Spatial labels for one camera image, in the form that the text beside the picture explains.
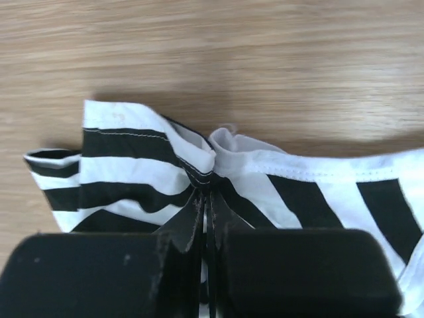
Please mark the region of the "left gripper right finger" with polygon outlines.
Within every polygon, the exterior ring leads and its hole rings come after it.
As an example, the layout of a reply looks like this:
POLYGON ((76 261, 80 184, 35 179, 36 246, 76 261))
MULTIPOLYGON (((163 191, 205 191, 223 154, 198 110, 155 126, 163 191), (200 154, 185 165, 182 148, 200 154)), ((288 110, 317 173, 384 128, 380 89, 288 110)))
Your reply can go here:
POLYGON ((395 317, 384 253, 351 229, 253 229, 219 191, 207 199, 212 317, 395 317))

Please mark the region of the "black white striped top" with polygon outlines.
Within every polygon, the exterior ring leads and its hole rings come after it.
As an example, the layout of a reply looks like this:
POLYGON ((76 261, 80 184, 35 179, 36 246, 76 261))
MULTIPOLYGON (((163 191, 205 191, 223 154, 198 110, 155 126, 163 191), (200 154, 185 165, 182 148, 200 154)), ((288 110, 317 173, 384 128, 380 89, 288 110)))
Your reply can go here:
POLYGON ((346 228, 382 247, 423 316, 423 150, 361 158, 288 154, 219 128, 204 137, 136 103, 86 101, 79 150, 25 154, 62 231, 153 232, 206 198, 250 227, 346 228))

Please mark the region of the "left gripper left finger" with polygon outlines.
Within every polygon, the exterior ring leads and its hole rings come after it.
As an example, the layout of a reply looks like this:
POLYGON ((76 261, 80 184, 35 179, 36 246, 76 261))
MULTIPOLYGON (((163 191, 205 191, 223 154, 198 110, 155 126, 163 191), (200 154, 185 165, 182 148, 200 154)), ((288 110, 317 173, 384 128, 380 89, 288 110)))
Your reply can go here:
POLYGON ((197 317, 204 198, 157 231, 37 234, 1 273, 2 317, 197 317))

